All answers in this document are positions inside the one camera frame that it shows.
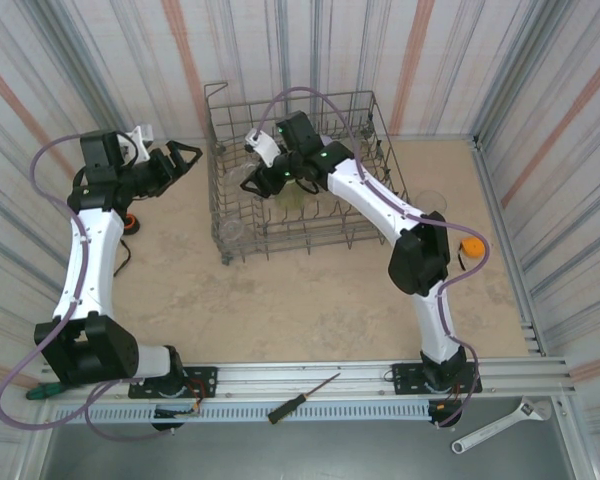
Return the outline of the pale green textured cup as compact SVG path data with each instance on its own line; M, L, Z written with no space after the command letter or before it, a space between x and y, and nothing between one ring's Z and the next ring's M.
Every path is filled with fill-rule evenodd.
M288 182L275 196L275 204L281 210L299 210L304 206L306 192L295 182Z

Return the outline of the orange black tape measure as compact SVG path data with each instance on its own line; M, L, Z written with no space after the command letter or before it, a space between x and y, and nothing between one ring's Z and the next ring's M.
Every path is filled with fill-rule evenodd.
M113 273L113 277L117 277L119 273L128 265L132 258L132 252L130 247L127 245L125 239L132 235L135 235L139 232L141 228L140 222L137 217L131 213L127 213L124 219L124 228L122 233L122 239L120 240L120 244L126 252L126 257L122 261L122 263L115 269Z

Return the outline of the grey metal shelf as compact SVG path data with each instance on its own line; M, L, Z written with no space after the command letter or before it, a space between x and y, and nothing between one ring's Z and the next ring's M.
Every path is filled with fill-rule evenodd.
M554 429L523 423L464 454L424 422L187 426L132 443L56 432L41 480L575 480Z

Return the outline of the silver adjustable wrench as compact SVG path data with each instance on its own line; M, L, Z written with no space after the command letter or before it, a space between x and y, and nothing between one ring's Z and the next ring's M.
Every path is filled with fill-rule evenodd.
M532 401L522 397L519 405L511 413L454 441L451 451L460 455L520 422L547 421L551 416L552 407L549 401Z

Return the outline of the aluminium mounting rail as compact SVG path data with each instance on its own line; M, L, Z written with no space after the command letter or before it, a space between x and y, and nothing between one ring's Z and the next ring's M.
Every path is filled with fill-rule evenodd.
M308 392L322 381L340 376L320 389L316 398L374 398L393 396L393 361L317 362L317 363L234 363L211 365L218 368L214 398L282 399ZM128 385L109 391L118 398L128 397ZM570 395L575 384L566 361L560 358L487 358L479 362L479 381L470 392L487 396ZM453 387L449 394L409 395L422 398L466 395Z

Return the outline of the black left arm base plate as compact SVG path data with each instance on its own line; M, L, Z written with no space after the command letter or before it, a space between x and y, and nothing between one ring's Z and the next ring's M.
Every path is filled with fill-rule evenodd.
M154 377L132 383L130 399L207 399L214 398L218 385L218 368L185 366L179 374Z

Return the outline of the black handled screwdriver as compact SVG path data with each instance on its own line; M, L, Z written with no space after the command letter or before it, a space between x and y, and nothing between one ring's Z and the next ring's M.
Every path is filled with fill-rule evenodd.
M268 419L269 423L272 425L275 425L275 424L279 423L280 421L282 421L283 419L285 419L286 417L288 417L289 415L291 415L292 413L294 413L303 403L305 403L307 401L309 396L313 395L314 393L316 393L317 391L319 391L320 389L322 389L323 387L328 385L330 382L332 382L339 376L340 376L340 373L337 373L337 374L331 376L330 378L322 381L319 385L317 385L313 389L309 390L308 392L299 394L297 397L286 401L285 403L281 404L280 406L278 406L277 408L272 410L267 415L267 419Z

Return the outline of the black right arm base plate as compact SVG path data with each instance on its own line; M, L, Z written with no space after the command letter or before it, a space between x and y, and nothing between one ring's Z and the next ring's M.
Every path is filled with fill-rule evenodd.
M458 387L461 394L468 394L475 377L475 365L467 363L454 380L438 386L427 378L424 365L419 362L393 364L391 377L396 395L449 394L453 387Z

